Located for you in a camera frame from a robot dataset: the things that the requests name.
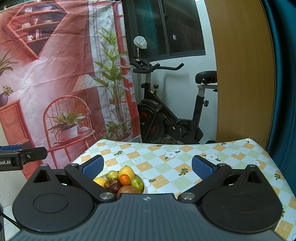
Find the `teal curtain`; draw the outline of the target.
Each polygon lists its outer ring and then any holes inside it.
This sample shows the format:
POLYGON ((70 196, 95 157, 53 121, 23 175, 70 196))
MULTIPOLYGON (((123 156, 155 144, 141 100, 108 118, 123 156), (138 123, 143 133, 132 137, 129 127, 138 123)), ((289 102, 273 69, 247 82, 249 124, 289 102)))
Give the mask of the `teal curtain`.
POLYGON ((262 3, 275 59, 275 102, 267 152, 295 189, 295 1, 262 3))

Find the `dark purple mangosteen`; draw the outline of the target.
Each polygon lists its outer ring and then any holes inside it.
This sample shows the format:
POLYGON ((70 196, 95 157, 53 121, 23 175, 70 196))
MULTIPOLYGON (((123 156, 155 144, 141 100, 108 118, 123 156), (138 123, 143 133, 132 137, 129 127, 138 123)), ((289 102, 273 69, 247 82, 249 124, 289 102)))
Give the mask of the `dark purple mangosteen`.
POLYGON ((110 178, 104 183, 104 188, 109 192, 117 193, 121 189, 122 185, 116 178, 110 178))

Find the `red-brown apple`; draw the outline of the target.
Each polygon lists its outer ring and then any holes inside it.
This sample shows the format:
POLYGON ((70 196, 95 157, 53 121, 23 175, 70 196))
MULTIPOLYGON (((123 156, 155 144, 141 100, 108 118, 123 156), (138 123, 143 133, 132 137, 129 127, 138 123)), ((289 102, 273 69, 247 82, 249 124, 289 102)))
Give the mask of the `red-brown apple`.
POLYGON ((122 186, 118 192, 117 192, 117 199, 120 198, 121 194, 140 194, 141 192, 138 191, 135 187, 133 186, 122 186))

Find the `floral checkered tablecloth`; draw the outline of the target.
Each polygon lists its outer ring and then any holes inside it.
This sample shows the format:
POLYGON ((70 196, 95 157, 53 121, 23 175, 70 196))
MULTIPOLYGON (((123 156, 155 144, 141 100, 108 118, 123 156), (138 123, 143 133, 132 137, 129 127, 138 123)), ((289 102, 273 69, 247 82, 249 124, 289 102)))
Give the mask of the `floral checkered tablecloth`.
POLYGON ((269 154, 254 140, 204 145, 162 145, 99 140, 75 159, 75 163, 101 155, 102 174, 130 166, 144 180, 146 193, 173 193, 179 196, 201 181, 192 170, 192 158, 199 155, 213 164, 225 163, 234 169, 256 165, 282 203, 282 215, 275 229, 285 240, 295 240, 295 196, 269 154))

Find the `yellow-green round fruit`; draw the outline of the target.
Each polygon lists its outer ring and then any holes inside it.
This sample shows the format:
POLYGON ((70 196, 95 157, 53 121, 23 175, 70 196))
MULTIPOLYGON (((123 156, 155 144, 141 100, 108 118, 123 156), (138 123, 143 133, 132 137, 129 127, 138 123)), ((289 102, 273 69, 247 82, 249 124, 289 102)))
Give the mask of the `yellow-green round fruit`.
POLYGON ((109 171, 106 175, 107 180, 109 179, 118 179, 118 172, 117 171, 109 171))

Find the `beige round plate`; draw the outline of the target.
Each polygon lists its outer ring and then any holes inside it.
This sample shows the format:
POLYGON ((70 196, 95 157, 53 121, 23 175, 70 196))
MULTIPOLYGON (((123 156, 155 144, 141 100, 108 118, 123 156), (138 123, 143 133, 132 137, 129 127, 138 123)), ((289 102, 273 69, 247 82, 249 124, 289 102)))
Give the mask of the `beige round plate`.
MULTIPOLYGON (((107 180, 107 175, 104 174, 104 175, 100 176, 99 178, 103 178, 104 180, 107 180)), ((146 185, 145 185, 145 183, 144 183, 144 180, 143 180, 140 176, 138 176, 137 174, 135 174, 135 178, 141 180, 141 182, 142 182, 142 184, 140 185, 140 187, 142 187, 142 189, 139 190, 139 193, 140 193, 140 194, 145 193, 146 185)))

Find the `printed red backdrop cloth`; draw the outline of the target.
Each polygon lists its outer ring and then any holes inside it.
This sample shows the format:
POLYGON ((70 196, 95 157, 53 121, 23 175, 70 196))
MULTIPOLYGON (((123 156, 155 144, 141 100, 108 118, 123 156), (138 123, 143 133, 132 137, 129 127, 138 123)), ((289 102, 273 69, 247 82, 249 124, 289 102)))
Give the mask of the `printed red backdrop cloth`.
POLYGON ((1 144, 61 168, 139 136, 121 1, 1 1, 1 144))

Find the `dark window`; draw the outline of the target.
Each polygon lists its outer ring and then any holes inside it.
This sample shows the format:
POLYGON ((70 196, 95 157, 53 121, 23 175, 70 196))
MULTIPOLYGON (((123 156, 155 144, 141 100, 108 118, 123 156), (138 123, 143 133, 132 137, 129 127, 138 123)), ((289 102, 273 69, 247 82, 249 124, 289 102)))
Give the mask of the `dark window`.
POLYGON ((122 1, 128 54, 149 61, 203 56, 195 1, 122 1))

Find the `small orange mandarin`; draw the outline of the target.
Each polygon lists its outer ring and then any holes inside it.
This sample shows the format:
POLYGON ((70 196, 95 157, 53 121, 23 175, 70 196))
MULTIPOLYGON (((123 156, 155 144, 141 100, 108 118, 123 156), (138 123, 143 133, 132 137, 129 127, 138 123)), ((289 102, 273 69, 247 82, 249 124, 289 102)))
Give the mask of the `small orange mandarin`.
POLYGON ((119 181, 123 186, 128 186, 131 183, 130 177, 127 174, 120 175, 119 181))

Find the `large yellow orange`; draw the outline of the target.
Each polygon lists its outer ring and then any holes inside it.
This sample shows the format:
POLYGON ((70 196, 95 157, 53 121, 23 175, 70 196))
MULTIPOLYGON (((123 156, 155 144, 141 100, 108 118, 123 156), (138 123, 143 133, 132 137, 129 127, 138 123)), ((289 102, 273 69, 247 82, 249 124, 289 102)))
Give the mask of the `large yellow orange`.
POLYGON ((100 185, 101 187, 103 187, 103 188, 105 188, 105 183, 107 182, 106 179, 104 179, 104 178, 100 178, 100 177, 94 178, 93 181, 94 181, 96 184, 98 184, 98 185, 100 185))

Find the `yellow lemon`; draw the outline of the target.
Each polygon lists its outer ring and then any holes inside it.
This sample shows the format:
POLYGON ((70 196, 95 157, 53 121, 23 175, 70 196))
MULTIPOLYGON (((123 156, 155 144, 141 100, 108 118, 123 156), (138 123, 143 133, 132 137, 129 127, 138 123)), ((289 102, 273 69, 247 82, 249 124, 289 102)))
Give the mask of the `yellow lemon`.
POLYGON ((118 177, 120 178, 122 175, 128 175, 130 179, 135 178, 134 170, 130 166, 124 166, 119 170, 118 177))

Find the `black exercise bike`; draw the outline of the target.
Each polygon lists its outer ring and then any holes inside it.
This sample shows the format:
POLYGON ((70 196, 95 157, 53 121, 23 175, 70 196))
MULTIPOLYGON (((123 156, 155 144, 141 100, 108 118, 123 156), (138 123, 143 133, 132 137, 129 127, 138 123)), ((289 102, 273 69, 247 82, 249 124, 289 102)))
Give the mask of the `black exercise bike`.
POLYGON ((145 76, 145 80, 139 84, 143 96, 137 104, 142 141, 150 144, 199 144, 204 136, 200 128, 202 111, 209 105, 205 92, 218 91, 217 72, 208 70, 195 75, 195 100, 190 104, 182 100, 178 104, 180 108, 189 108, 192 115, 182 118, 177 109, 159 95, 159 84, 152 81, 152 73, 157 70, 180 71, 184 63, 169 67, 152 64, 142 57, 131 57, 129 60, 133 73, 145 76))

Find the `wooden board panel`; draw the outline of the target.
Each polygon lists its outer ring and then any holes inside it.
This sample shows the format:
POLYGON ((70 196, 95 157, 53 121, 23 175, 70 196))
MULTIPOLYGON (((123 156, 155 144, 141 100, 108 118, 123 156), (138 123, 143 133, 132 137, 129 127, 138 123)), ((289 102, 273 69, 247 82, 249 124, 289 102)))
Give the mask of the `wooden board panel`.
POLYGON ((218 79, 217 141, 266 147, 274 95, 273 41, 261 1, 206 1, 218 79))

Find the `bright green round fruit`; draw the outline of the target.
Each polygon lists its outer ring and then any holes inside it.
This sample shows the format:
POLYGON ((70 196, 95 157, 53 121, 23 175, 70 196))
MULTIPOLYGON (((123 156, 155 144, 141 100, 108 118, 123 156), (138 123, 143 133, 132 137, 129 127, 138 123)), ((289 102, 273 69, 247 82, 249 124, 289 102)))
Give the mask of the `bright green round fruit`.
POLYGON ((140 185, 142 184, 141 180, 132 178, 130 185, 136 188, 138 191, 142 189, 140 185))

